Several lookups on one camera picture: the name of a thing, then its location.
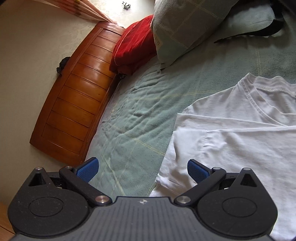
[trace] curtain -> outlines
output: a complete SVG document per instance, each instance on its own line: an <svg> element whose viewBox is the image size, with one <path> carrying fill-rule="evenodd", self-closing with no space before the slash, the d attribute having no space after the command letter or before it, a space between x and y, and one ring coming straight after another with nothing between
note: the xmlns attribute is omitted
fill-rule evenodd
<svg viewBox="0 0 296 241"><path fill-rule="evenodd" d="M94 21L105 21L110 23L115 23L104 13L98 10L92 3L88 0L45 0L66 12L74 14L84 19L94 20Z"/></svg>

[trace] pillow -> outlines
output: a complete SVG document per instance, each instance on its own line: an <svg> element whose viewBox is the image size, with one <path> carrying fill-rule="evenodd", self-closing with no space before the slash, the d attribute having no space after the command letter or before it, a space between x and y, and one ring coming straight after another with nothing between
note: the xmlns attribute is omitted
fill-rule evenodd
<svg viewBox="0 0 296 241"><path fill-rule="evenodd" d="M153 34L150 29L153 15L130 25L114 47L110 71L133 74L140 66L156 55Z"/></svg>
<svg viewBox="0 0 296 241"><path fill-rule="evenodd" d="M238 0L156 0L151 24L160 69L209 37Z"/></svg>

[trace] wooden surface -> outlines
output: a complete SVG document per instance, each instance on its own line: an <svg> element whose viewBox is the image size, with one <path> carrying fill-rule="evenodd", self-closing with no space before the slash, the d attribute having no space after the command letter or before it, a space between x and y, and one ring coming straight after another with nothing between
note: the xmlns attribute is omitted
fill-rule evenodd
<svg viewBox="0 0 296 241"><path fill-rule="evenodd" d="M7 206L0 202L0 241L10 240L14 231L7 217Z"/></svg>
<svg viewBox="0 0 296 241"><path fill-rule="evenodd" d="M123 31L100 22L78 46L43 105L30 139L33 146L71 166L85 160L119 82L109 64Z"/></svg>

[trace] green bed sheet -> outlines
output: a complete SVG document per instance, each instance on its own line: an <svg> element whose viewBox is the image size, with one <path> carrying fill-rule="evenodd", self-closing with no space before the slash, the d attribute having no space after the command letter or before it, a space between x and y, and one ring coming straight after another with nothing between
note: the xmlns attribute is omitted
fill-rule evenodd
<svg viewBox="0 0 296 241"><path fill-rule="evenodd" d="M267 26L268 4L229 16L205 42L158 72L156 57L121 80L91 142L87 158L100 161L90 184L105 194L148 196L154 188L176 114L195 100L234 86L248 72L296 83L296 19L284 13L278 34L217 39Z"/></svg>

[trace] silver bolt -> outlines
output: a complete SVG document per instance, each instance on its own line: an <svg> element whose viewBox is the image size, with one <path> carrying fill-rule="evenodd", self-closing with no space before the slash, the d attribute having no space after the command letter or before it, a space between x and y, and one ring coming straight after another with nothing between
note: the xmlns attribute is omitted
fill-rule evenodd
<svg viewBox="0 0 296 241"><path fill-rule="evenodd" d="M187 197L187 196L179 196L177 197L176 200L177 202L183 203L183 204L189 203L191 201L190 197Z"/></svg>
<svg viewBox="0 0 296 241"><path fill-rule="evenodd" d="M96 202L99 202L99 203L106 203L106 202L108 202L109 200L110 200L110 198L107 197L107 196L105 196L105 195L100 195L100 196L97 196L97 197L95 198L95 201L96 201Z"/></svg>

